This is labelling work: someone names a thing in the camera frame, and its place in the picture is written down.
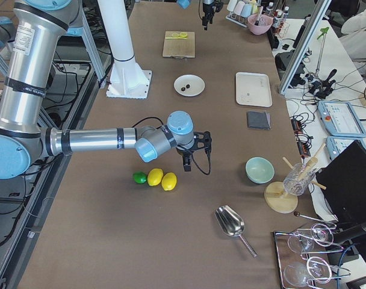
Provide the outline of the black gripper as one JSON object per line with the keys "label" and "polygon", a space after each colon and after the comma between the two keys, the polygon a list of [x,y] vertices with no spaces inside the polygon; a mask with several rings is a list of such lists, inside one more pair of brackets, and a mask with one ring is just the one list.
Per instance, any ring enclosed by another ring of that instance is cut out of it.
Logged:
{"label": "black gripper", "polygon": [[194,143],[189,148],[183,147],[183,145],[178,145],[176,150],[183,156],[183,167],[184,171],[191,171],[191,157],[194,155],[196,151],[204,151],[208,157],[211,156],[212,151],[212,138],[211,133],[209,131],[205,132],[194,132]]}
{"label": "black gripper", "polygon": [[222,1],[220,0],[203,0],[202,1],[202,25],[204,30],[207,30],[207,23],[212,24],[212,17],[214,17],[215,13],[218,13],[222,10]]}

